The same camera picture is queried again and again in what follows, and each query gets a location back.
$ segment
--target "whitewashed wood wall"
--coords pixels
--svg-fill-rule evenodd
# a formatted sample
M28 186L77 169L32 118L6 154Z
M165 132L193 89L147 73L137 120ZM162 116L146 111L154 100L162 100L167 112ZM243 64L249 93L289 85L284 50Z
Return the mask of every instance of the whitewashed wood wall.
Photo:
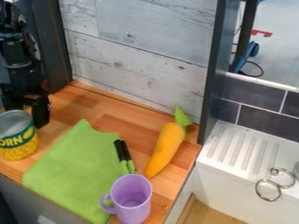
M217 0L59 0L74 79L200 118Z

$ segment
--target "tin can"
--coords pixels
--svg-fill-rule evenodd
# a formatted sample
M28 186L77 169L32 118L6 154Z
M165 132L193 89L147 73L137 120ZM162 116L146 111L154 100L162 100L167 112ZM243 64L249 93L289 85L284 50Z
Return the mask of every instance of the tin can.
M6 160L21 160L38 148L38 135L31 116L24 110L0 114L0 156Z

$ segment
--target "yellow corn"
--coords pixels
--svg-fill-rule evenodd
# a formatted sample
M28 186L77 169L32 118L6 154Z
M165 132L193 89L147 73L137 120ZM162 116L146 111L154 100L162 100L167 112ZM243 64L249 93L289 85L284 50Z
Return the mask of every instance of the yellow corn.
M16 148L5 149L0 147L0 157L10 161L21 160L23 158L29 157L31 154L33 154L36 151L37 148L38 148L38 134L35 133L34 137L28 143L25 143Z

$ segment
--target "dark gray frame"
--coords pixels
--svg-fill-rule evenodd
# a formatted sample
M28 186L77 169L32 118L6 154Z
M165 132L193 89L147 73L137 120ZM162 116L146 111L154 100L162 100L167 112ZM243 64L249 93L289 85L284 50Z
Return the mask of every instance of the dark gray frame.
M200 119L198 143L204 144L217 122L226 72L233 46L233 33L240 0L218 0L212 46L205 84L205 97Z
M29 0L35 19L50 93L73 80L58 0Z

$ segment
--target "green towel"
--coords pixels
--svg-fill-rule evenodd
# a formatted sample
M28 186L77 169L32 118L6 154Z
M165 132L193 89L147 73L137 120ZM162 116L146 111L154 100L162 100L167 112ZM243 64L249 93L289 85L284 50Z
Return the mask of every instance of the green towel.
M128 173L114 147L118 138L81 120L24 174L23 186L92 223L107 223L111 215L99 198Z

